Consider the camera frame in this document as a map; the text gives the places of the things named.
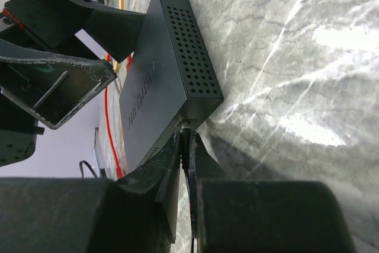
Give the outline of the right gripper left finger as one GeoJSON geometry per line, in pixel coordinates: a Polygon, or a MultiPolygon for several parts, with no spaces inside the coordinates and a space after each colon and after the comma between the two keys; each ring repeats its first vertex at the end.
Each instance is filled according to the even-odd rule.
{"type": "Polygon", "coordinates": [[[129,198],[123,210],[129,232],[143,239],[157,232],[175,242],[180,160],[181,135],[175,132],[157,154],[116,181],[129,198]]]}

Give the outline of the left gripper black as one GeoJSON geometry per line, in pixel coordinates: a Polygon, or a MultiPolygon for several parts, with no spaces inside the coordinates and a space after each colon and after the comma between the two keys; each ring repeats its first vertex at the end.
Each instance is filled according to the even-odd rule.
{"type": "Polygon", "coordinates": [[[58,129],[117,77],[102,59],[26,49],[24,24],[1,11],[1,166],[22,162],[36,150],[42,122],[58,129]]]}

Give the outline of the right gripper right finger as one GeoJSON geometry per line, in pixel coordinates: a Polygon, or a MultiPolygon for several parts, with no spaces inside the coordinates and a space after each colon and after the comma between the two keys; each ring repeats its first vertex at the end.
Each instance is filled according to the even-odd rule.
{"type": "Polygon", "coordinates": [[[198,252],[232,252],[237,206],[233,181],[206,150],[200,135],[189,139],[188,191],[192,237],[198,252]]]}

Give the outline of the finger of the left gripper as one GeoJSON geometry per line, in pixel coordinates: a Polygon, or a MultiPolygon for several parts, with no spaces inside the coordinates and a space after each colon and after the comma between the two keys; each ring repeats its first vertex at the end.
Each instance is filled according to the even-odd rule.
{"type": "Polygon", "coordinates": [[[85,30],[119,62],[134,51],[145,18],[93,0],[9,0],[4,8],[49,48],[85,30]]]}

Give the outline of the black box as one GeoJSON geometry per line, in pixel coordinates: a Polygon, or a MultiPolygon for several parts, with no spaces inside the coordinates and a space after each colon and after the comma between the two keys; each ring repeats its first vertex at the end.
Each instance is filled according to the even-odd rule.
{"type": "Polygon", "coordinates": [[[119,98],[127,172],[223,100],[190,0],[150,0],[119,98]]]}

